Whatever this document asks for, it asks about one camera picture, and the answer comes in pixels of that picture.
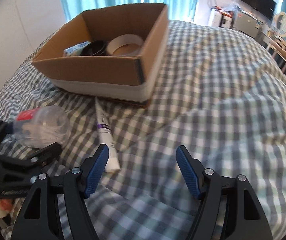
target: blue and white plaid fabric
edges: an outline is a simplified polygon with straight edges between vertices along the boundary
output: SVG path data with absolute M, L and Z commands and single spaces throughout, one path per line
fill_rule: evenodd
M 263 47 L 241 33 L 180 21 L 170 22 L 169 29 L 150 106 L 100 101 L 122 169 L 104 174 L 86 201 L 99 238 L 185 239 L 198 207 L 175 160 L 175 149 L 185 145 L 222 176 L 246 175 L 280 240 L 286 234 L 286 76 Z M 32 66 L 35 53 L 0 92 L 0 119 L 62 107 L 72 133 L 59 162 L 45 170 L 54 176 L 97 149 L 94 100 L 55 87 Z M 0 146 L 0 154 L 17 158 L 31 151 L 13 136 Z M 22 201 L 15 202 L 13 222 Z M 72 239 L 62 196 L 59 208 L 65 238 Z M 221 225 L 219 219 L 214 239 Z M 4 229 L 4 237 L 11 230 Z

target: roll of tape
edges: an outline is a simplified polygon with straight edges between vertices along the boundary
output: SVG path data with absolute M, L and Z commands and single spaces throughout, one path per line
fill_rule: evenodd
M 80 56 L 105 56 L 106 55 L 106 41 L 93 41 L 86 45 Z
M 138 49 L 128 52 L 128 53 L 124 53 L 122 55 L 118 55 L 118 56 L 123 56 L 123 57 L 134 57 L 136 55 L 139 54 L 139 51 L 143 45 L 144 41 L 143 39 L 135 34 L 125 34 L 125 35 L 121 35 L 116 37 L 115 39 L 113 39 L 108 45 L 107 45 L 107 54 L 110 56 L 113 56 L 113 53 L 119 49 L 120 47 L 124 46 L 124 45 L 128 45 L 128 44 L 136 44 L 139 46 Z

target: purple label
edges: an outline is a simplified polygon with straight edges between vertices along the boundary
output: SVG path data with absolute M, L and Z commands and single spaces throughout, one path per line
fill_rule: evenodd
M 98 129 L 101 129 L 101 128 L 110 129 L 110 127 L 109 127 L 107 124 L 104 124 L 104 123 L 98 123 L 98 124 L 96 125 L 96 127 L 97 127 Z

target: toothpaste tube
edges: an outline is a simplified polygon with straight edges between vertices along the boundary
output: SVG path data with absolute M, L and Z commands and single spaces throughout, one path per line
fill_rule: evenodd
M 114 147 L 113 137 L 111 133 L 111 129 L 109 123 L 107 121 L 106 114 L 102 107 L 99 104 L 99 100 L 95 98 L 95 108 L 96 108 L 96 116 L 97 116 L 97 129 L 100 135 L 100 143 L 104 143 L 108 146 L 109 156 L 108 161 L 105 166 L 105 172 L 116 172 L 119 171 L 120 163 L 117 158 L 117 152 Z
M 82 50 L 90 44 L 89 41 L 82 42 L 80 44 L 76 44 L 68 49 L 64 50 L 63 57 L 70 57 L 70 56 L 79 56 L 82 53 Z

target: clear plastic container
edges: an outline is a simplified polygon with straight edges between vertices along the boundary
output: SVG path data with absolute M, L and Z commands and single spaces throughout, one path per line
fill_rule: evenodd
M 46 106 L 19 113 L 13 121 L 13 133 L 28 147 L 44 148 L 55 142 L 64 147 L 70 136 L 70 125 L 59 106 Z

